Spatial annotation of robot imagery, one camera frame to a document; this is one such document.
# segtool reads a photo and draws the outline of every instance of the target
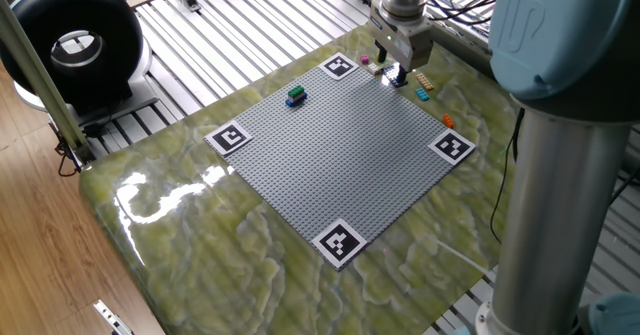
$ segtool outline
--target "wooden floor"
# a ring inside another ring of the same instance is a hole
[[[0,334],[110,334],[98,299],[136,334],[162,334],[84,207],[78,176],[58,176],[56,145],[0,65]]]

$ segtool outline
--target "gray lego baseplate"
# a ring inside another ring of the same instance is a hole
[[[290,108],[296,85],[308,98]],[[228,163],[338,270],[474,148],[360,67],[341,80],[316,67],[234,120],[215,132]]]

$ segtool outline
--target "green marble table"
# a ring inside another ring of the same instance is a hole
[[[477,150],[340,273],[204,143],[337,51],[374,58],[373,38],[357,28],[82,172],[88,204],[168,334],[419,335],[482,276],[452,249],[497,264],[489,218],[515,105],[439,46],[420,69],[432,100],[418,99],[415,74],[400,93],[448,113]]]

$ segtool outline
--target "yellow lego brick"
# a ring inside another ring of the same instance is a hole
[[[424,87],[425,90],[431,91],[434,89],[433,84],[431,83],[431,81],[427,79],[426,76],[424,76],[424,74],[416,75],[416,79],[418,80],[418,82],[420,82],[420,84]]]

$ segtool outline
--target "orange lego brick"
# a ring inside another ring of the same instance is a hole
[[[444,122],[444,124],[449,129],[453,129],[453,127],[455,126],[455,124],[453,123],[453,120],[451,120],[451,117],[449,116],[449,114],[444,114],[444,116],[442,117],[442,122]]]

